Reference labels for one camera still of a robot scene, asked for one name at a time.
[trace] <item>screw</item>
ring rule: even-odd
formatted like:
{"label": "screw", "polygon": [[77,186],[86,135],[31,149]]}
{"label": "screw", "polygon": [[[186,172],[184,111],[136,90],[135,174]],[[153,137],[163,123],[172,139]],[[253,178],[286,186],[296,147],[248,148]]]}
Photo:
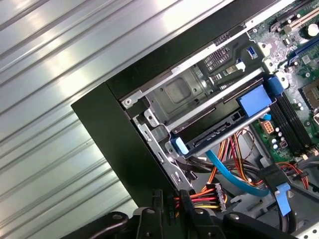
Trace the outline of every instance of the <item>screw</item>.
{"label": "screw", "polygon": [[125,101],[125,105],[129,106],[129,105],[131,104],[131,102],[132,102],[131,99],[127,99],[127,100]]}
{"label": "screw", "polygon": [[195,212],[198,213],[198,214],[203,214],[204,211],[202,209],[195,209]]}
{"label": "screw", "polygon": [[121,216],[121,215],[118,215],[118,214],[114,214],[114,215],[112,216],[112,218],[115,219],[115,220],[119,220],[119,219],[122,219],[122,216]]}
{"label": "screw", "polygon": [[239,220],[239,216],[237,216],[236,214],[230,214],[229,216],[231,219]]}

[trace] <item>metal bracket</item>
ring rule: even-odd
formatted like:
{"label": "metal bracket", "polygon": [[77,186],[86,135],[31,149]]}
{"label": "metal bracket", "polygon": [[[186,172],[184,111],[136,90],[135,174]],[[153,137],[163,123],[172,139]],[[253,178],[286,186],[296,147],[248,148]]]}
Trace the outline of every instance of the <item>metal bracket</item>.
{"label": "metal bracket", "polygon": [[151,111],[151,109],[147,109],[144,112],[144,116],[145,118],[148,120],[148,122],[150,123],[150,125],[152,127],[157,127],[159,126],[160,122],[158,121],[158,119],[156,118],[156,116],[153,114],[153,112]]}
{"label": "metal bracket", "polygon": [[143,137],[147,141],[147,144],[152,149],[154,155],[161,163],[162,167],[171,178],[175,184],[177,190],[181,189],[190,189],[192,185],[187,180],[186,176],[183,174],[182,170],[177,166],[171,163],[172,159],[168,158],[159,143],[156,141],[154,135],[150,131],[149,127],[146,124],[137,125],[139,131],[142,133]]}

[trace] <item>blue release lever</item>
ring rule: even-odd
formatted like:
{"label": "blue release lever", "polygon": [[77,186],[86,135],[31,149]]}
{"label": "blue release lever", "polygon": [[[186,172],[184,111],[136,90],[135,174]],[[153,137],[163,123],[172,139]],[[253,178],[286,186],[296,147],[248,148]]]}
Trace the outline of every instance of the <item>blue release lever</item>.
{"label": "blue release lever", "polygon": [[290,190],[290,185],[288,183],[283,183],[276,188],[278,190],[275,192],[275,198],[282,215],[285,216],[291,211],[286,195],[286,192]]}

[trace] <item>motherboard connector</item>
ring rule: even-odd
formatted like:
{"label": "motherboard connector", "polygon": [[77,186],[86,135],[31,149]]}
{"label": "motherboard connector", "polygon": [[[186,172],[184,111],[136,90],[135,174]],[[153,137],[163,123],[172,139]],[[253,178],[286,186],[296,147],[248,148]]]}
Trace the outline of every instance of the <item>motherboard connector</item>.
{"label": "motherboard connector", "polygon": [[261,125],[261,128],[263,128],[265,133],[271,134],[274,132],[274,127],[269,121],[261,121],[260,125]]}

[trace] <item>pci slot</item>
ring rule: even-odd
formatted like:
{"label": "pci slot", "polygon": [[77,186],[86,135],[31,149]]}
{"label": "pci slot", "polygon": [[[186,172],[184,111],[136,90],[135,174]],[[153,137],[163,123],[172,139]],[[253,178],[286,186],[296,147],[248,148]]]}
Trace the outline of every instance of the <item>pci slot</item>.
{"label": "pci slot", "polygon": [[294,51],[288,58],[288,65],[291,66],[292,63],[300,56],[302,53],[306,52],[311,47],[315,46],[319,42],[319,35],[312,40],[305,43],[302,47]]}

